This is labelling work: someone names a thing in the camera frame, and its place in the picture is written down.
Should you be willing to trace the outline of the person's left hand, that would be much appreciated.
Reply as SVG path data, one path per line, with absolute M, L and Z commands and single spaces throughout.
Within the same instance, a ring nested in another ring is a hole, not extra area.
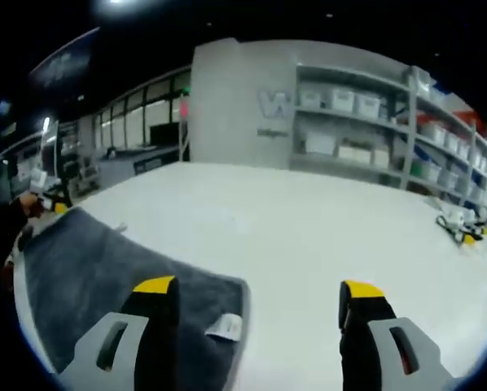
M 38 218 L 45 210 L 41 199 L 33 193 L 20 195 L 18 201 L 26 218 Z

